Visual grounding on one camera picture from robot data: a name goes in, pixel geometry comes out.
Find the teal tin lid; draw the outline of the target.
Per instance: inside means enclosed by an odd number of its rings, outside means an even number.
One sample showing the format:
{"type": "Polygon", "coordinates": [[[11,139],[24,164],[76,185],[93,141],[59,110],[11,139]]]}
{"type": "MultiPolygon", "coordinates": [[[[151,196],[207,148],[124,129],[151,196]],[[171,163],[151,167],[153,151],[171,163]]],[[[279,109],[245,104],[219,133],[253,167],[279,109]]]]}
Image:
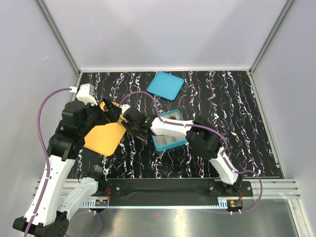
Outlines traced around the teal tin lid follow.
{"type": "Polygon", "coordinates": [[[147,92],[168,101],[174,101],[183,84],[183,78],[165,72],[158,72],[147,87],[147,92]]]}

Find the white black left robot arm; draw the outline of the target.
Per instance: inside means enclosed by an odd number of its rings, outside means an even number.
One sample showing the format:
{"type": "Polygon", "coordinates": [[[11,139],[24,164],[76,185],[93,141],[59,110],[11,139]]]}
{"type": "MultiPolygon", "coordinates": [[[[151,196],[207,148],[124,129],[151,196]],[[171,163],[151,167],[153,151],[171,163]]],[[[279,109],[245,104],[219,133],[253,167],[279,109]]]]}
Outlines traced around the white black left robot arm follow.
{"type": "Polygon", "coordinates": [[[24,236],[63,237],[83,202],[91,195],[100,196],[106,191],[105,176],[93,171],[63,202],[59,201],[87,134],[97,126],[119,121],[121,106],[107,98],[103,103],[100,106],[94,99],[80,99],[65,105],[55,134],[43,148],[46,164],[37,193],[25,215],[14,220],[13,229],[24,236]]]}

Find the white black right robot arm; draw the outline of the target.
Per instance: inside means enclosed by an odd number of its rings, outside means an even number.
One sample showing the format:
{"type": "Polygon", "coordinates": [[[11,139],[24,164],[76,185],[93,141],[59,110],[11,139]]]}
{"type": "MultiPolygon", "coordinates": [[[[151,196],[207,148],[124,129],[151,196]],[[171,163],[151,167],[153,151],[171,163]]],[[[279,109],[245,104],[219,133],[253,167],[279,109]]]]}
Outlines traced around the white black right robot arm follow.
{"type": "Polygon", "coordinates": [[[160,116],[148,117],[129,105],[122,105],[120,108],[122,124],[131,136],[145,143],[150,135],[185,139],[192,154],[212,164],[228,195],[235,196],[241,191],[242,175],[226,154],[227,142],[206,120],[201,117],[188,121],[160,116]]]}

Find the orange plastic tray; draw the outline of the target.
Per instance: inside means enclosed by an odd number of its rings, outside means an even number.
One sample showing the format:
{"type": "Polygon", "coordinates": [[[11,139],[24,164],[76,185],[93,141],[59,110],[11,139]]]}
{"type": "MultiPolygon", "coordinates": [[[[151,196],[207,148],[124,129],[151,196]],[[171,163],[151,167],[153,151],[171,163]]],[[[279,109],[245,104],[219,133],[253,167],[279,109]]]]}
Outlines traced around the orange plastic tray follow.
{"type": "Polygon", "coordinates": [[[85,136],[84,148],[103,156],[111,156],[119,146],[126,129],[121,124],[121,120],[105,125],[96,125],[85,136]]]}

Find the teal tin box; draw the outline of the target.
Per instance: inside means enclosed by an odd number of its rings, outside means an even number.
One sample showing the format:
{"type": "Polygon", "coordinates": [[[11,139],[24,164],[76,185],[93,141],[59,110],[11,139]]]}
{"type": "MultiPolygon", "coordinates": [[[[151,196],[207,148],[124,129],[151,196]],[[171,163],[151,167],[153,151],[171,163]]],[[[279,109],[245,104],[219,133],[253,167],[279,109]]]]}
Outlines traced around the teal tin box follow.
{"type": "MultiPolygon", "coordinates": [[[[179,110],[172,110],[169,112],[161,113],[161,117],[170,119],[170,116],[177,116],[179,120],[183,120],[182,114],[179,110]]],[[[173,149],[182,145],[187,144],[186,139],[180,139],[172,136],[152,136],[152,141],[155,149],[158,152],[166,151],[168,149],[173,149]]]]}

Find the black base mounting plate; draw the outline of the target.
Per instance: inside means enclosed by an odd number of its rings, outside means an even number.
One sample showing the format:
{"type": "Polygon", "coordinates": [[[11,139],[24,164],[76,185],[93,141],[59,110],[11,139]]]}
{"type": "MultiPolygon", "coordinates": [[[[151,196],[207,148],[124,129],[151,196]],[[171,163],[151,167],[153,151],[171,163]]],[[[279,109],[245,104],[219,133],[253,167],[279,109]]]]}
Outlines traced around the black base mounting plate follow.
{"type": "Polygon", "coordinates": [[[215,206],[218,198],[253,197],[249,181],[235,192],[215,178],[108,179],[104,188],[109,207],[215,206]]]}

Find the left connector module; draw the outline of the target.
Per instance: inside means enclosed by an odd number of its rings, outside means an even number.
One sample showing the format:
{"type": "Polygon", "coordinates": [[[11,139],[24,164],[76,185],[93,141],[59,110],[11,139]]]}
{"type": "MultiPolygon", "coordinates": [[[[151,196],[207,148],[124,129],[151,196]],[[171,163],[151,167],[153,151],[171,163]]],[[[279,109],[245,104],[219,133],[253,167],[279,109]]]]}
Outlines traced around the left connector module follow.
{"type": "Polygon", "coordinates": [[[95,206],[101,206],[105,207],[109,205],[109,200],[108,199],[96,199],[95,200],[95,206]]]}

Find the orange connector module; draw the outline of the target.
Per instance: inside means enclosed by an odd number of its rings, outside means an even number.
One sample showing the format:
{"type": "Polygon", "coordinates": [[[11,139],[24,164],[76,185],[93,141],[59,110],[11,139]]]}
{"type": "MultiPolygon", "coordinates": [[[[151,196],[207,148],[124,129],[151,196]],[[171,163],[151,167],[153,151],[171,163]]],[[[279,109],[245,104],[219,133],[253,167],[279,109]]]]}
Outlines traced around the orange connector module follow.
{"type": "Polygon", "coordinates": [[[243,200],[237,199],[237,200],[228,201],[227,211],[231,215],[235,212],[241,214],[242,209],[243,209],[243,200]]]}

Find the aluminium frame rail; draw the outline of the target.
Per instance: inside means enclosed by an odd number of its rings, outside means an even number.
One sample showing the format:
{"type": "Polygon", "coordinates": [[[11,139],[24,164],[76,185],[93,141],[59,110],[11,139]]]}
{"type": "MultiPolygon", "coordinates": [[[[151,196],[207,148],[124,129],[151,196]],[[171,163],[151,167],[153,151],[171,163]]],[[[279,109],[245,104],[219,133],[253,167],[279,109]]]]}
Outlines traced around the aluminium frame rail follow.
{"type": "Polygon", "coordinates": [[[35,0],[35,3],[39,7],[44,19],[46,20],[52,34],[54,35],[57,43],[59,44],[64,56],[66,57],[69,65],[71,66],[72,70],[74,71],[75,75],[78,76],[80,74],[80,68],[78,67],[77,63],[74,60],[69,48],[66,45],[65,40],[63,39],[61,32],[59,31],[53,16],[51,15],[46,3],[44,0],[35,0]]]}

